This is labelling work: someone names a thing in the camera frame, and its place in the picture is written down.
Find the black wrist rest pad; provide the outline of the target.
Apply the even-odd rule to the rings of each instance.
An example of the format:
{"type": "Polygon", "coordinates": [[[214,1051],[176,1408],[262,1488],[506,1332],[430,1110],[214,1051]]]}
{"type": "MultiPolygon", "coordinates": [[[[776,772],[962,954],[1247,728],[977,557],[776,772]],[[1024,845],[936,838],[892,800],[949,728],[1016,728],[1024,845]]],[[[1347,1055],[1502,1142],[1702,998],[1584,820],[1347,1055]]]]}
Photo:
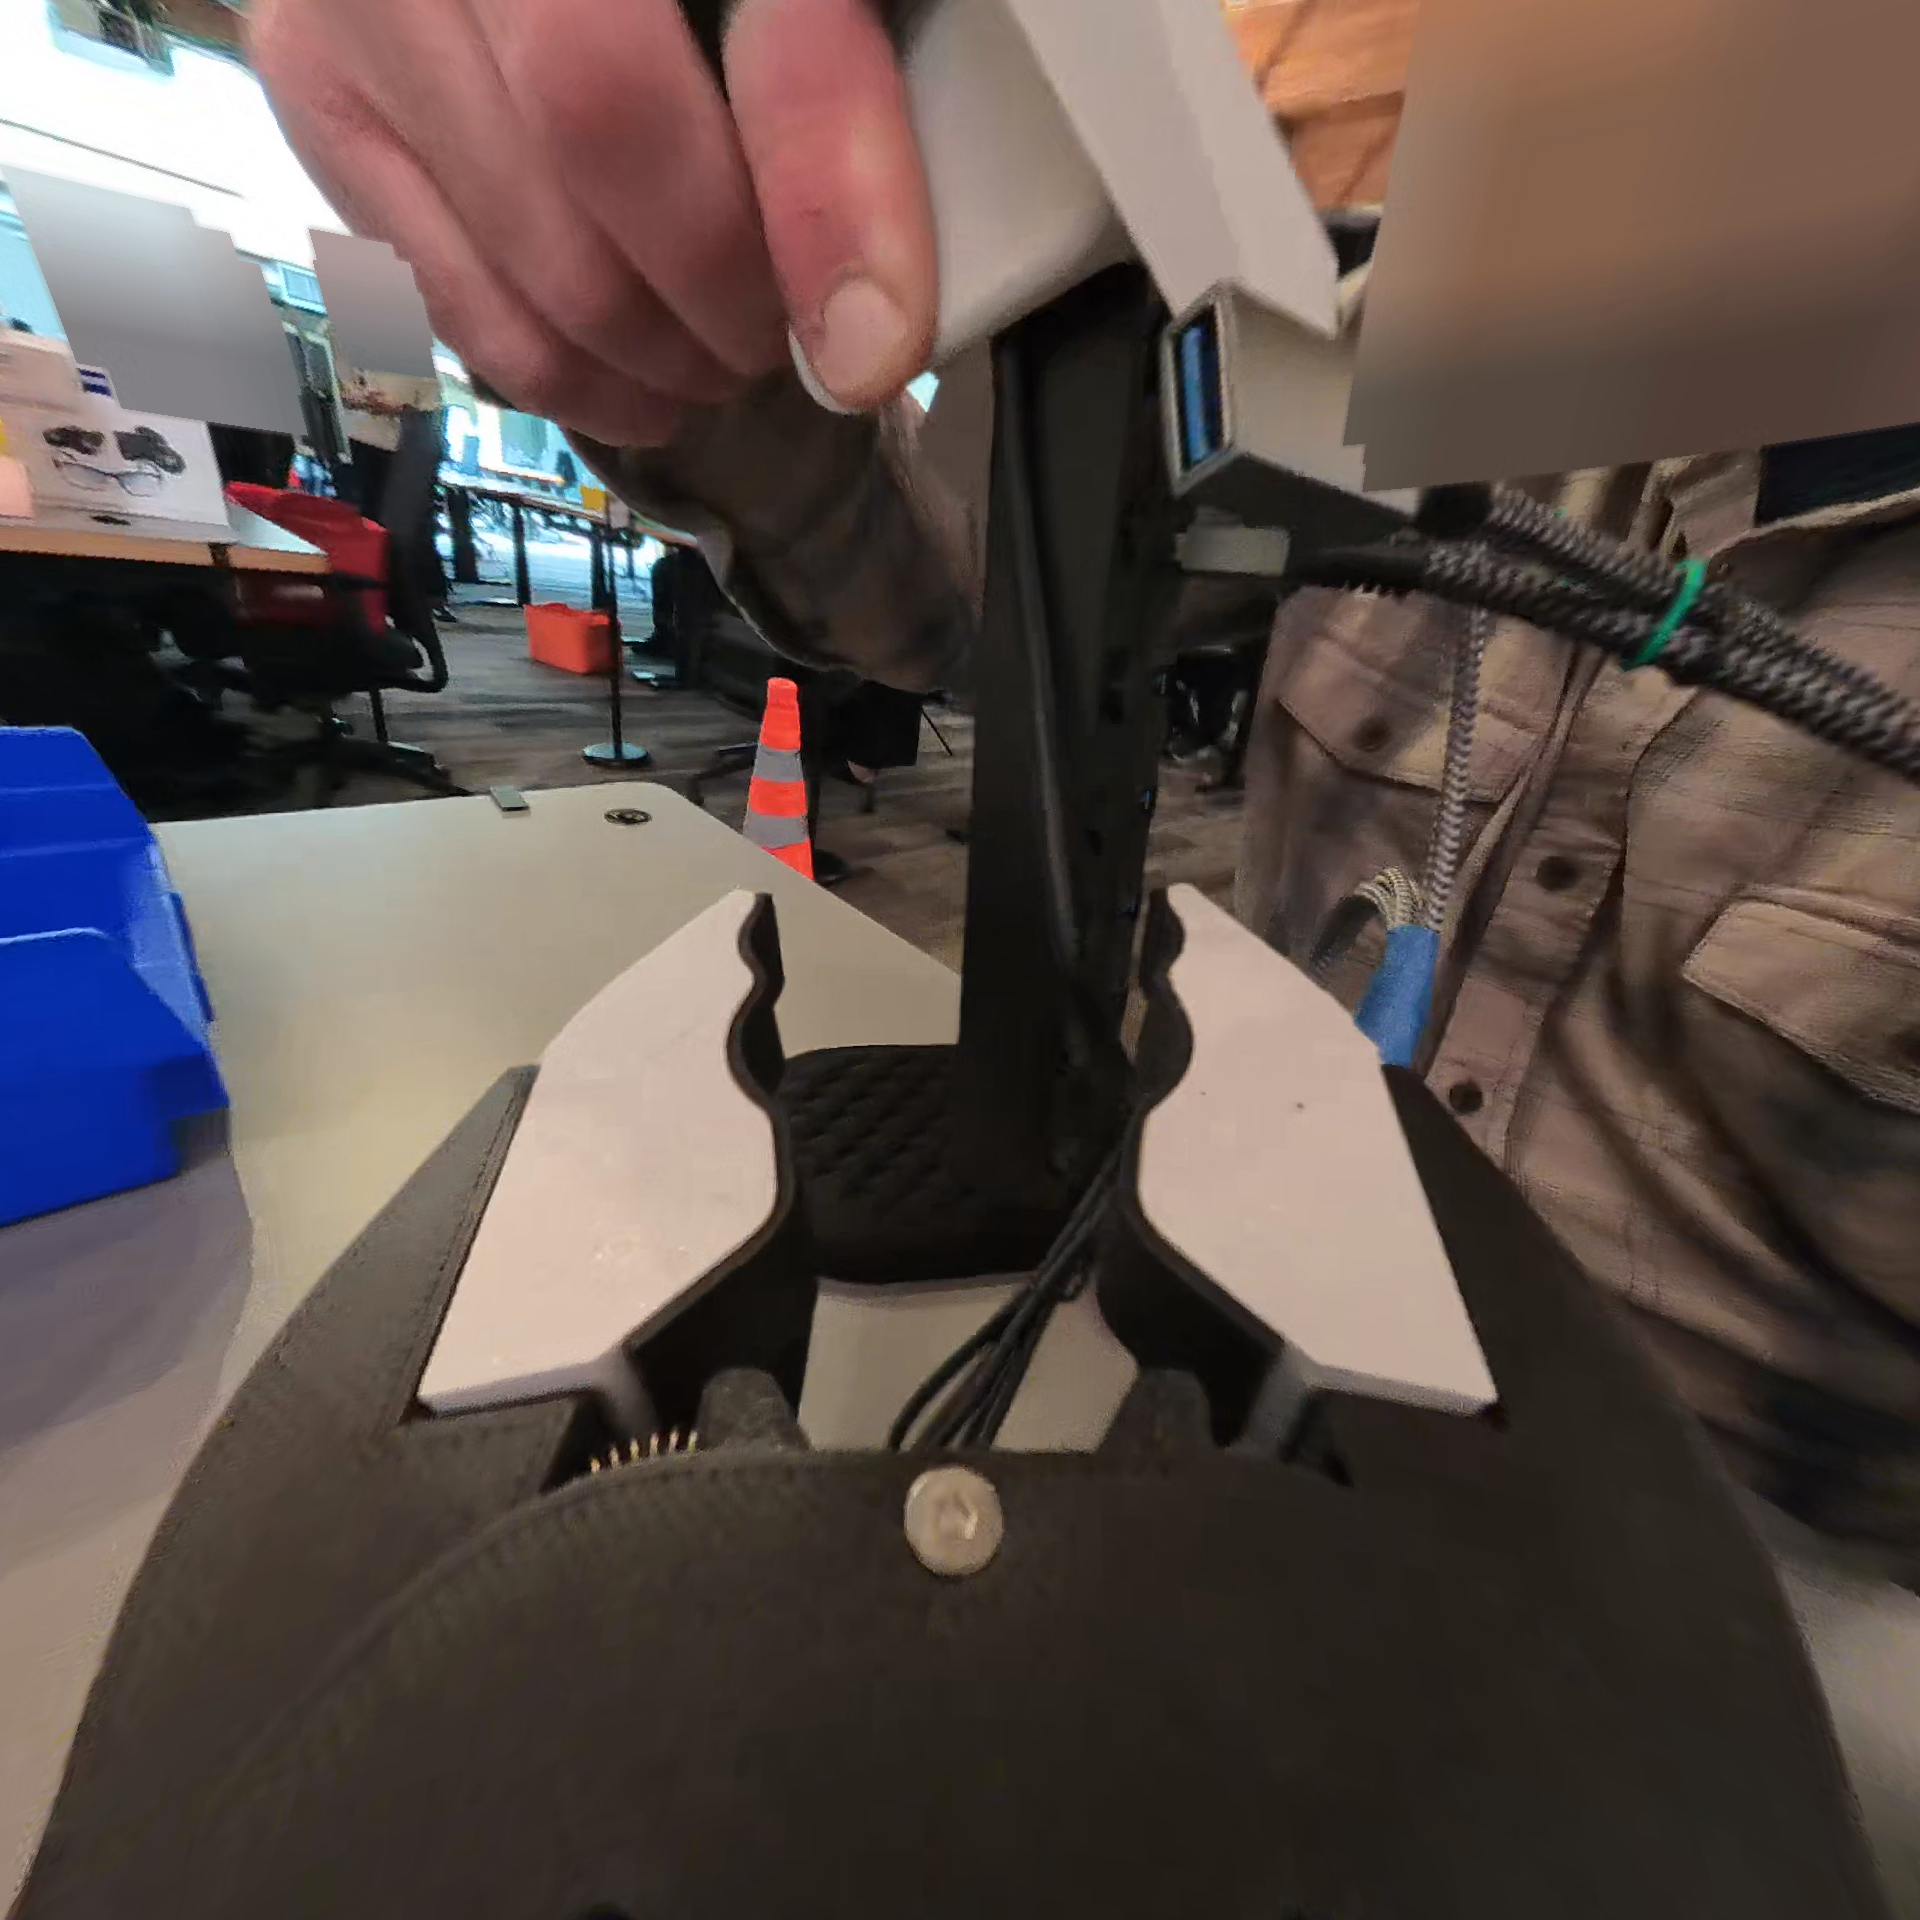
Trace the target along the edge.
{"type": "Polygon", "coordinates": [[[1120,1132],[1122,1072],[1007,1068],[966,1044],[784,1060],[779,1110],[822,1277],[960,1282],[1033,1271],[1120,1132]]]}

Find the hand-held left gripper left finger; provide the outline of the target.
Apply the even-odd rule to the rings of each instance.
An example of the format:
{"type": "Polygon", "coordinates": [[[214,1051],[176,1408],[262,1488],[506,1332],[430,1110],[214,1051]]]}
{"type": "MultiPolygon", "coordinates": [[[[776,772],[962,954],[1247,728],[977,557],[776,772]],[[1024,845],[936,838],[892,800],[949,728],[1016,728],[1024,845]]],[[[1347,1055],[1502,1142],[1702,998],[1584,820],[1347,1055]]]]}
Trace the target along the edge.
{"type": "Polygon", "coordinates": [[[776,900],[730,891],[544,1044],[420,1375],[429,1412],[587,1397],[643,1444],[740,1368],[799,1405],[812,1238],[779,990],[776,900]]]}

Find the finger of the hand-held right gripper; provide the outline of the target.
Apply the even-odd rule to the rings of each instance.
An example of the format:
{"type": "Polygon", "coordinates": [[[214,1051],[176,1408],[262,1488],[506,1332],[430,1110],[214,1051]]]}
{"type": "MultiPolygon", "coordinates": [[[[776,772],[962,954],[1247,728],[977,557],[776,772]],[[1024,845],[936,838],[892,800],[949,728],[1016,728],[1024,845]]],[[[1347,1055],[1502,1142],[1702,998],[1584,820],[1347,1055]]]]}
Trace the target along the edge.
{"type": "Polygon", "coordinates": [[[1157,350],[1179,557],[1314,557],[1412,531],[1412,491],[1372,491],[1343,440],[1356,345],[1219,284],[1157,350]]]}

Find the blue plastic bin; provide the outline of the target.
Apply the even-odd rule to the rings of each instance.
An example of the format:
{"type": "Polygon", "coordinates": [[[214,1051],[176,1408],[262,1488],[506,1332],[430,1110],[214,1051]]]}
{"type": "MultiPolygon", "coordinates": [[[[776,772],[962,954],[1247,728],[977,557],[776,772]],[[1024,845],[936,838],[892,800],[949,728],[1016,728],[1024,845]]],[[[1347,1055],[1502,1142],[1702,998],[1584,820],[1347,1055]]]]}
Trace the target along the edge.
{"type": "Polygon", "coordinates": [[[152,825],[73,728],[2,728],[2,1222],[172,1180],[227,1110],[152,825]]]}

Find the person's right hand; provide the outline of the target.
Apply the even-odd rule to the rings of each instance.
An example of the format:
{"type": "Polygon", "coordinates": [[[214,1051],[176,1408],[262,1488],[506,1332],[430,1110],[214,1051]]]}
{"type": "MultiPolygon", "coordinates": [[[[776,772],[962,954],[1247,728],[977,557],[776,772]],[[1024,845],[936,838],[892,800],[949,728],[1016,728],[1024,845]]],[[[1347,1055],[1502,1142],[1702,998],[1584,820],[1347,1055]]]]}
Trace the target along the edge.
{"type": "Polygon", "coordinates": [[[934,358],[926,171],[880,4],[252,4],[249,62],[436,337],[574,440],[664,445],[790,368],[869,412],[934,358]]]}

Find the red office chair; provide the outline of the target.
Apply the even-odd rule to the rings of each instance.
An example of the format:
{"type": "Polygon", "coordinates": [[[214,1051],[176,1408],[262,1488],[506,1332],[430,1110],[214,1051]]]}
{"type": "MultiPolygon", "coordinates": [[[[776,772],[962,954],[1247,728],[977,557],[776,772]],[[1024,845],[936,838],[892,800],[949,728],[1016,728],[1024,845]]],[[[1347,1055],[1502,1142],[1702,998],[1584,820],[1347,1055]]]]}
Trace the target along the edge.
{"type": "Polygon", "coordinates": [[[237,597],[237,682],[260,711],[300,711],[309,732],[273,745],[284,772],[310,774],[317,804],[349,777],[373,774],[434,798],[462,798],[440,761],[392,735],[386,698],[442,694],[447,667],[430,597],[413,560],[429,524],[392,531],[353,507],[257,482],[227,482],[226,501],[317,547],[322,577],[252,574],[237,597]]]}

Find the white cardboard box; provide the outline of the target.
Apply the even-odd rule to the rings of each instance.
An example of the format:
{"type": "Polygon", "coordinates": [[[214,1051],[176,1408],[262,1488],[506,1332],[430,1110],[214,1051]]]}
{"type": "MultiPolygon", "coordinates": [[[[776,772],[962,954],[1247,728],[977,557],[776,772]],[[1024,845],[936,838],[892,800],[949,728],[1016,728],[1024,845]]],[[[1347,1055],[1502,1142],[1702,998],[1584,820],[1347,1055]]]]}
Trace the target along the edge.
{"type": "Polygon", "coordinates": [[[106,372],[12,322],[2,327],[2,454],[22,467],[33,507],[49,512],[226,520],[206,420],[130,412],[106,372]]]}

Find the black usb hub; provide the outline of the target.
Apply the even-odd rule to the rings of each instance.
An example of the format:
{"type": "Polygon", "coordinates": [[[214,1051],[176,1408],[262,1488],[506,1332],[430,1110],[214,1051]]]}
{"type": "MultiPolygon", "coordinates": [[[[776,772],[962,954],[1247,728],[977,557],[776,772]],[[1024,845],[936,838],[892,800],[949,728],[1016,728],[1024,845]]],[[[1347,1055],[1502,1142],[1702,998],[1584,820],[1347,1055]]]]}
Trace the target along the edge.
{"type": "Polygon", "coordinates": [[[1110,267],[990,350],[982,625],[952,1145],[1059,1214],[1110,1145],[1183,514],[1164,481],[1164,304],[1110,267]]]}

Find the orange plastic bin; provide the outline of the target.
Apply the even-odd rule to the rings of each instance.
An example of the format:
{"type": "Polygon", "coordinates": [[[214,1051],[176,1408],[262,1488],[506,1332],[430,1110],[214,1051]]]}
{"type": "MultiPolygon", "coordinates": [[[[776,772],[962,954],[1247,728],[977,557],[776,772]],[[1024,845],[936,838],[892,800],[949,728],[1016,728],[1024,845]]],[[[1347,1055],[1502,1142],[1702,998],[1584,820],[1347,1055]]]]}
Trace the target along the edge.
{"type": "Polygon", "coordinates": [[[606,608],[530,604],[522,608],[530,664],[572,677],[610,677],[619,658],[619,624],[606,608]]]}

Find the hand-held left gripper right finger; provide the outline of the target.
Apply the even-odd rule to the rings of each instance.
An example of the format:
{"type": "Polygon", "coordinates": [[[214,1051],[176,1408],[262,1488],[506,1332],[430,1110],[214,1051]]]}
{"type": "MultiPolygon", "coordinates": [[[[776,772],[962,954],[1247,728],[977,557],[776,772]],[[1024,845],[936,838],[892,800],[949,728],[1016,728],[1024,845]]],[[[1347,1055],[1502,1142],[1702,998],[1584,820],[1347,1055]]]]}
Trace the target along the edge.
{"type": "Polygon", "coordinates": [[[1324,1397],[1472,1420],[1497,1380],[1380,1050],[1317,981],[1179,884],[1149,904],[1137,1107],[1097,1305],[1212,1441],[1283,1457],[1324,1397]]]}

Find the wooden work table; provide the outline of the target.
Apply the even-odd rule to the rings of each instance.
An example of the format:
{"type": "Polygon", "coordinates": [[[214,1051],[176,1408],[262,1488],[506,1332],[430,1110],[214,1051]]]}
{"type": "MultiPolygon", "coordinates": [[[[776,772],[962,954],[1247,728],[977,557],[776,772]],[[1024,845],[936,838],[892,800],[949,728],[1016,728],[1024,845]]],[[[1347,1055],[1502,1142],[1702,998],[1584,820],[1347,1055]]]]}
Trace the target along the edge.
{"type": "Polygon", "coordinates": [[[329,601],[322,552],[270,524],[140,531],[127,517],[2,527],[2,727],[77,732],[109,765],[226,761],[227,721],[162,664],[226,664],[242,612],[329,601]]]}

